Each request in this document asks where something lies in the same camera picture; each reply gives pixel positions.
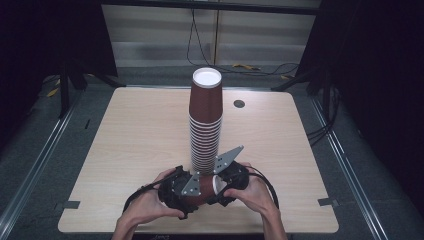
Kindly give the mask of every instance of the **black stand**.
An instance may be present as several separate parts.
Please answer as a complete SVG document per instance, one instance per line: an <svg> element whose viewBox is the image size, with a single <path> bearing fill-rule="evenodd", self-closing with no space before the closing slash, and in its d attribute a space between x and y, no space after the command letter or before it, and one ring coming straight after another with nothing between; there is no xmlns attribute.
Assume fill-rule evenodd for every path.
<svg viewBox="0 0 424 240"><path fill-rule="evenodd" d="M125 87L125 84L115 82L104 74L101 74L95 68L83 61L72 59L65 61L62 64L60 73L60 92L61 92L61 111L59 118L62 118L69 110L69 83L70 80L76 90L85 90L87 88L87 81L83 73L88 72L96 76L101 81L107 83L109 86L118 88Z"/></svg>

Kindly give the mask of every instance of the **gray floor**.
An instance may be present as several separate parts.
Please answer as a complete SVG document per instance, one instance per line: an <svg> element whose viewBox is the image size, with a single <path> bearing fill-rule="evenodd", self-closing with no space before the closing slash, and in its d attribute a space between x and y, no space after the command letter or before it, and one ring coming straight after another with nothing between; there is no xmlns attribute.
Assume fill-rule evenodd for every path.
<svg viewBox="0 0 424 240"><path fill-rule="evenodd" d="M118 72L120 81L126 84L188 86L191 75L197 68L195 66L119 68ZM264 71L273 69L275 69L274 66L263 67ZM111 236L110 234L63 234L57 229L62 212L55 207L58 203L68 200L114 90L93 77L87 77L87 79L88 88L82 93L69 124L8 239L109 239ZM269 89L284 81L279 76L251 77L223 74L224 87ZM295 99L305 132L308 133L321 126L311 99L306 95L306 86L307 83L298 84L290 88L288 92ZM2 213L30 171L58 120L60 96L57 94L50 98L46 97L51 88L52 84L44 86L25 124L1 152L0 212ZM388 239L424 239L422 218L416 213L395 179L360 137L343 104L340 106L334 128L364 191L382 222ZM340 204L334 208L340 228L334 234L292 233L292 238L296 240L375 239L327 139L322 139L312 150L330 198L336 199ZM141 236L142 239L153 237ZM223 237L225 236L216 236L211 239ZM177 238L178 236L169 237L169 239Z"/></svg>

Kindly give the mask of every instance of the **hand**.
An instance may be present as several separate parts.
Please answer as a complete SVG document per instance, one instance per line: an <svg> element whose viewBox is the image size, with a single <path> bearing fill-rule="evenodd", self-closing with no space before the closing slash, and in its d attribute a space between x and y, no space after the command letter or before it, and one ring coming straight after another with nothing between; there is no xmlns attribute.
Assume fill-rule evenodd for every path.
<svg viewBox="0 0 424 240"><path fill-rule="evenodd" d="M162 180L175 171L175 168L160 173L153 182ZM177 209L168 208L159 200L158 189L160 184L153 186L138 198L134 199L127 210L118 219L112 239L131 239L135 228L139 224L151 222L160 217L184 217L184 213Z"/></svg>
<svg viewBox="0 0 424 240"><path fill-rule="evenodd" d="M249 172L254 173L249 163ZM233 197L242 201L248 208L261 214L265 240L287 240L280 210L275 206L266 184L256 176L249 176L249 185L244 190L228 189L224 197Z"/></svg>
<svg viewBox="0 0 424 240"><path fill-rule="evenodd" d="M246 166L248 171L254 173L250 163L240 163ZM242 201L251 210L260 213L261 215L267 214L269 211L278 211L275 206L271 195L268 192L266 184L256 176L249 176L249 185L244 190L228 189L224 192L224 197L233 197Z"/></svg>

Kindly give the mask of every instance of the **white cup rim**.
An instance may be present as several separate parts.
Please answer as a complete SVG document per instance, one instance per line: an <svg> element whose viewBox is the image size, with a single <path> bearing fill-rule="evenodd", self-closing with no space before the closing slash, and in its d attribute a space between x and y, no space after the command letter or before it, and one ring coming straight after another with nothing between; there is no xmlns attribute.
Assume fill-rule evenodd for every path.
<svg viewBox="0 0 424 240"><path fill-rule="evenodd" d="M199 68L193 73L193 82L201 88L211 89L221 83L221 73L213 68Z"/></svg>

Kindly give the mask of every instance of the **wrist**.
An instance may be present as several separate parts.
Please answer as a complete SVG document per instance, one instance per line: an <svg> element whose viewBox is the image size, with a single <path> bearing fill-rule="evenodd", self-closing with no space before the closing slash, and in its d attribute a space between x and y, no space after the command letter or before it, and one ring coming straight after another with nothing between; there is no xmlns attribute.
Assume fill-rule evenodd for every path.
<svg viewBox="0 0 424 240"><path fill-rule="evenodd" d="M260 214L263 219L268 221L281 219L281 212L275 205L265 208Z"/></svg>
<svg viewBox="0 0 424 240"><path fill-rule="evenodd" d="M120 218L118 218L118 221L116 223L118 228L128 230L136 226L134 223L134 220L131 219L129 216L126 216L125 214L122 215Z"/></svg>

